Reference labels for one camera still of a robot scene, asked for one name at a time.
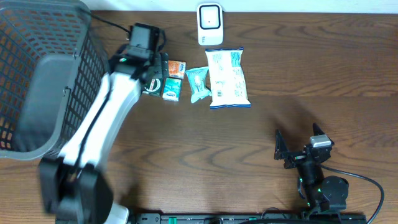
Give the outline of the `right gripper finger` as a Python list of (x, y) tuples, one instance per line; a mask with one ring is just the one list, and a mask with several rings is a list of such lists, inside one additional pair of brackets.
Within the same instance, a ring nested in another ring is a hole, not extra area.
[(319, 127), (319, 125), (318, 125), (317, 123), (313, 123), (313, 124), (312, 124), (312, 128), (313, 128), (314, 136), (326, 134), (326, 133)]
[(288, 156), (289, 150), (285, 144), (285, 140), (281, 134), (281, 132), (277, 129), (275, 131), (275, 153), (274, 159), (281, 160), (285, 159)]

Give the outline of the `orange tissue pack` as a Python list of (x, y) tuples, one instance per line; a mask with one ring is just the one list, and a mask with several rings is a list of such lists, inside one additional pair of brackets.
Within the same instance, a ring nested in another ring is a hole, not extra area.
[(186, 62), (169, 60), (169, 77), (183, 80), (186, 71)]

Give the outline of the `dark green round-label box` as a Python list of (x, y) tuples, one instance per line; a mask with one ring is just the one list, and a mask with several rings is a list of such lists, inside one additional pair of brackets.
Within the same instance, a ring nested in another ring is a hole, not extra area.
[(162, 78), (152, 79), (144, 86), (144, 94), (160, 97), (162, 93), (164, 80)]

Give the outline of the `green tissue pack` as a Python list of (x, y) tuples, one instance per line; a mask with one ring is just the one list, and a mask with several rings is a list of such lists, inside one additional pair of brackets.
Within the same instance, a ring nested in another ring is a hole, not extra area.
[(162, 98), (167, 101), (179, 101), (182, 80), (178, 78), (166, 78)]

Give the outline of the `teal small snack packet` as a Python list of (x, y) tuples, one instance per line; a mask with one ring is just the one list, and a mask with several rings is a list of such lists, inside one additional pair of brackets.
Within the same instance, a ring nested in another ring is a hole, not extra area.
[(211, 91), (206, 86), (206, 76), (208, 67), (192, 68), (185, 71), (192, 91), (191, 103), (194, 104), (198, 100), (202, 100), (207, 96), (211, 96)]

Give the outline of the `large white snack bag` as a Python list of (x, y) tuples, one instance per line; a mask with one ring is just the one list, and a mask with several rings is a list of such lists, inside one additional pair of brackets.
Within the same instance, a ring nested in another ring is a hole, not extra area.
[(250, 108), (241, 59), (243, 47), (206, 49), (212, 94), (211, 109)]

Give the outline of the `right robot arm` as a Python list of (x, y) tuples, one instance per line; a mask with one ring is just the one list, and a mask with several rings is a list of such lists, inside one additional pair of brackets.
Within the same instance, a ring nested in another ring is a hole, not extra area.
[(324, 176), (321, 164), (330, 158), (334, 142), (320, 129), (312, 125), (313, 136), (301, 151), (291, 151), (282, 133), (275, 131), (275, 160), (283, 160), (285, 169), (298, 170), (298, 192), (307, 200), (309, 210), (302, 213), (304, 219), (316, 215), (339, 215), (346, 209), (349, 183), (335, 175)]

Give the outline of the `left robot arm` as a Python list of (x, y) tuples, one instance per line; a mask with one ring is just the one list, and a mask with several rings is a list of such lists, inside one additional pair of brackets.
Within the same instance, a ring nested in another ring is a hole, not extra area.
[(136, 66), (117, 59), (105, 73), (99, 92), (72, 138), (55, 159), (39, 163), (40, 187), (46, 213), (56, 223), (129, 223), (128, 208), (114, 201), (104, 173), (110, 150), (142, 88), (168, 72), (166, 53), (157, 53), (147, 71), (135, 76)]

